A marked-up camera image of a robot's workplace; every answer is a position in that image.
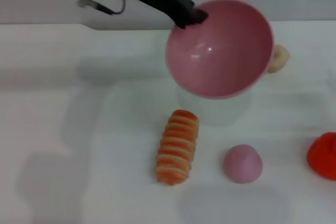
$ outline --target white table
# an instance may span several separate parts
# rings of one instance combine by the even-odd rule
[[[201,126],[191,177],[175,187],[152,175],[183,94],[164,65],[169,31],[0,26],[0,223],[334,223],[336,182],[304,156],[336,128],[336,22],[272,26],[289,64],[247,93],[235,123]],[[240,143],[264,161],[247,185],[219,166]]]

